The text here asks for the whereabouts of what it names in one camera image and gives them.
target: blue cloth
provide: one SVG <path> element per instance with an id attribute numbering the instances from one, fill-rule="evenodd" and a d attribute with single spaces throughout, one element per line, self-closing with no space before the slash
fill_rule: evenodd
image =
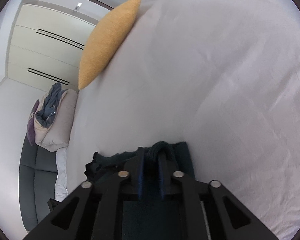
<path id="1" fill-rule="evenodd" d="M 61 83 L 52 85 L 48 95 L 44 99 L 42 109 L 35 114 L 35 118 L 42 127 L 48 128 L 53 124 L 60 99 L 65 91 L 61 90 Z"/>

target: throw pillow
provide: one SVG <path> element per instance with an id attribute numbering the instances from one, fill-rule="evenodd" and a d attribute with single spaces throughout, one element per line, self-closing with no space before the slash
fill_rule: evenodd
<path id="1" fill-rule="evenodd" d="M 79 89 L 88 86 L 108 65 L 131 30 L 141 0 L 128 0 L 106 14 L 91 32 L 82 52 Z"/>

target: black mount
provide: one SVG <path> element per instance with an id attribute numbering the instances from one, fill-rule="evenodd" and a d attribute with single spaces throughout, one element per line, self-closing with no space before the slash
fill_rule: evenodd
<path id="1" fill-rule="evenodd" d="M 138 152 L 104 183 L 85 181 L 63 202 L 50 200 L 52 212 L 24 240 L 122 239 L 123 202 L 142 197 L 143 168 L 144 155 Z M 277 240 L 219 181 L 192 179 L 164 152 L 158 155 L 158 172 L 162 200 L 179 202 L 182 226 L 176 230 L 182 239 Z"/>

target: metal screw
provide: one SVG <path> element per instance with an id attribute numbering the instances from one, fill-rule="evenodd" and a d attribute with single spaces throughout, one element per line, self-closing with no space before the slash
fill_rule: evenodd
<path id="1" fill-rule="evenodd" d="M 92 183 L 90 181 L 85 181 L 81 183 L 81 187 L 83 188 L 90 188 L 92 186 Z"/>
<path id="2" fill-rule="evenodd" d="M 213 180 L 210 182 L 210 185 L 213 187 L 220 187 L 221 186 L 221 182 L 218 180 Z"/>
<path id="3" fill-rule="evenodd" d="M 129 176 L 129 172 L 128 171 L 119 171 L 118 172 L 118 176 L 121 178 L 125 178 Z"/>
<path id="4" fill-rule="evenodd" d="M 175 176 L 176 178 L 182 178 L 185 174 L 182 171 L 175 171 L 173 173 L 173 176 Z"/>

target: bed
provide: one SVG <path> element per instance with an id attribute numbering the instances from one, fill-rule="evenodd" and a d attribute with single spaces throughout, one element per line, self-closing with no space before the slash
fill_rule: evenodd
<path id="1" fill-rule="evenodd" d="M 300 11 L 291 0 L 142 0 L 106 70 L 79 93 L 69 192 L 98 151 L 186 141 L 280 240 L 300 228 Z"/>

